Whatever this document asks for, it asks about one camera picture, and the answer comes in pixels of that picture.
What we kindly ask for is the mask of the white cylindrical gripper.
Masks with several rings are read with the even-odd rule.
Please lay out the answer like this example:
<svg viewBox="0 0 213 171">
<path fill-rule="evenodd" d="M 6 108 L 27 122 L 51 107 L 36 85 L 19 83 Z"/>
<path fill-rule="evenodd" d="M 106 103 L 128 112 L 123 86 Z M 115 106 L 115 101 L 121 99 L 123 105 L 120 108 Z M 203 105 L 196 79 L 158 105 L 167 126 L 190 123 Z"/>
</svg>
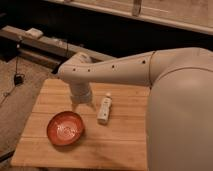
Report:
<svg viewBox="0 0 213 171">
<path fill-rule="evenodd" d="M 72 110 L 76 111 L 79 104 L 87 103 L 86 105 L 90 107 L 93 111 L 96 111 L 96 106 L 92 101 L 92 91 L 88 83 L 71 83 L 69 85 Z"/>
</svg>

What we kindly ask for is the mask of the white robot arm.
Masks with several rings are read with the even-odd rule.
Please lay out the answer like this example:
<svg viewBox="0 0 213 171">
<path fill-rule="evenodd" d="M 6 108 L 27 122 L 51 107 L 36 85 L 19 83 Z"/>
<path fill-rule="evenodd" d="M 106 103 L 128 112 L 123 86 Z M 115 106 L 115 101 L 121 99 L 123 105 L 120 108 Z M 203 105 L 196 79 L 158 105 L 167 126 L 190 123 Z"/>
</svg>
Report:
<svg viewBox="0 0 213 171">
<path fill-rule="evenodd" d="M 92 82 L 149 87 L 148 171 L 213 171 L 213 51 L 156 50 L 99 63 L 78 52 L 58 76 L 75 103 L 92 100 Z"/>
</svg>

